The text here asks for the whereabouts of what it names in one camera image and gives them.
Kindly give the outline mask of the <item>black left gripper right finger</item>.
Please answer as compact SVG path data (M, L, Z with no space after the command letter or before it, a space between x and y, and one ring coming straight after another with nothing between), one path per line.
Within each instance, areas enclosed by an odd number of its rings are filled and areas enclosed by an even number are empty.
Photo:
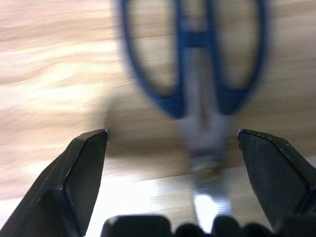
M237 133L251 187L275 231L315 231L316 169L283 138Z

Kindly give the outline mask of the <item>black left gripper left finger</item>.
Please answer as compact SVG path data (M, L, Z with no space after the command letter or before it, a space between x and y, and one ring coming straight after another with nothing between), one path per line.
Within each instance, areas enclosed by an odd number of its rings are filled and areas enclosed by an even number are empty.
M108 133L74 138L38 176L0 230L2 237L83 237L100 189Z

